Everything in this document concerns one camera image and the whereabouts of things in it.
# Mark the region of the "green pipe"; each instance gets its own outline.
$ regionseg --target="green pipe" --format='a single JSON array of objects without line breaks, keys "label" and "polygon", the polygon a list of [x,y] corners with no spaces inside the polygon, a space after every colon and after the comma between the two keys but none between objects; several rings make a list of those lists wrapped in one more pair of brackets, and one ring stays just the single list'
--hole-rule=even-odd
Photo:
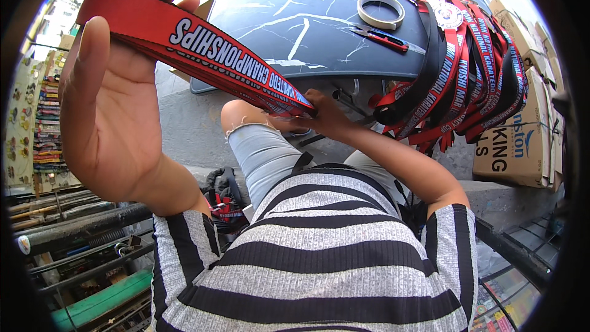
[{"label": "green pipe", "polygon": [[[68,311],[76,327],[83,326],[139,295],[150,287],[151,277],[151,267],[142,269],[102,291],[68,306]],[[51,317],[58,331],[68,332],[74,329],[65,309],[52,312]]]}]

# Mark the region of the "hand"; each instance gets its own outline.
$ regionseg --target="hand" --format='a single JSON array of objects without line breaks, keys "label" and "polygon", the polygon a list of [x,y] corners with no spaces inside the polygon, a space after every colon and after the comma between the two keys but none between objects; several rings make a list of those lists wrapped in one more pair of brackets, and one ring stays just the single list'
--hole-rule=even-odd
[{"label": "hand", "polygon": [[317,109],[317,116],[312,119],[295,118],[289,122],[293,126],[307,127],[336,141],[343,141],[353,131],[362,126],[351,122],[338,107],[336,101],[315,89],[309,89],[304,95]]},{"label": "hand", "polygon": [[[199,0],[178,5],[193,12]],[[162,154],[155,65],[111,40],[101,17],[85,24],[70,50],[59,89],[63,154],[76,177],[103,199],[146,202],[162,173],[176,169]]]}]

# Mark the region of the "concrete floor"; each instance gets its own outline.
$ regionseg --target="concrete floor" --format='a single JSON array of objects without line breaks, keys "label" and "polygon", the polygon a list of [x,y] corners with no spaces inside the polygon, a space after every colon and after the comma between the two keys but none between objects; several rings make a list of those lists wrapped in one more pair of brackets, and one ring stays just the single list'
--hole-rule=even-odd
[{"label": "concrete floor", "polygon": [[[187,166],[200,182],[204,182],[207,173],[213,168],[237,168],[238,184],[245,191],[246,186],[238,163],[229,145],[225,143],[220,123],[221,108],[234,97],[221,91],[194,95],[189,90],[189,84],[170,73],[169,69],[170,66],[160,62],[156,66],[163,151]],[[296,80],[293,84],[301,92],[308,88],[316,88],[329,95],[335,90],[332,84],[320,79]],[[350,92],[354,87],[352,80],[336,80],[335,84]],[[358,106],[367,105],[371,95],[381,92],[381,81],[363,79],[360,81],[360,89],[361,93],[356,103]],[[343,109],[351,120],[362,118],[346,107]],[[298,140],[302,139],[290,142],[296,145]],[[311,153],[318,164],[329,161],[343,162],[353,151],[351,147],[327,138],[300,150]],[[474,145],[467,144],[461,136],[456,137],[455,145],[445,154],[438,150],[433,154],[434,159],[461,181],[475,214],[494,225],[498,231],[551,212],[557,200],[563,195],[563,191],[553,194],[549,190],[472,181],[473,156]]]}]

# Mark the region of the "masking tape roll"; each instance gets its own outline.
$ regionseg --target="masking tape roll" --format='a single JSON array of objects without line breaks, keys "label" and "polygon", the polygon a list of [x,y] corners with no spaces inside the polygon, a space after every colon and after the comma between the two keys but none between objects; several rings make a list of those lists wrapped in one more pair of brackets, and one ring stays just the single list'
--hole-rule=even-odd
[{"label": "masking tape roll", "polygon": [[[399,17],[393,21],[383,21],[383,20],[371,17],[369,15],[369,13],[367,13],[365,11],[365,9],[363,8],[363,5],[365,5],[366,3],[369,3],[369,2],[382,2],[385,4],[389,4],[399,13]],[[368,23],[369,25],[371,25],[373,27],[376,27],[378,29],[384,29],[384,30],[395,30],[396,28],[398,28],[399,26],[402,25],[403,18],[405,17],[405,11],[403,9],[403,6],[397,0],[358,0],[358,2],[356,3],[356,9],[359,12],[359,17],[363,21],[365,21],[366,23]]]}]

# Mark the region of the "person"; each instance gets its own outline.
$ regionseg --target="person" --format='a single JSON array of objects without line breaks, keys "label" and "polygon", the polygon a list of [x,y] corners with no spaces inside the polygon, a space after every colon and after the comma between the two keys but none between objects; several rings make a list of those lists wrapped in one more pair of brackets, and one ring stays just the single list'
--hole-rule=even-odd
[{"label": "person", "polygon": [[[198,3],[179,6],[194,11]],[[154,71],[154,59],[110,39],[96,17],[76,39],[60,87],[71,171],[104,200],[143,202],[153,212],[154,330],[469,328],[474,215],[443,166],[350,122],[312,89],[312,120],[282,121],[231,101],[221,125],[255,213],[220,254],[197,181],[162,152]],[[307,128],[356,151],[344,164],[292,174],[301,152],[281,132]],[[428,204],[421,240],[395,209],[394,177]]]}]

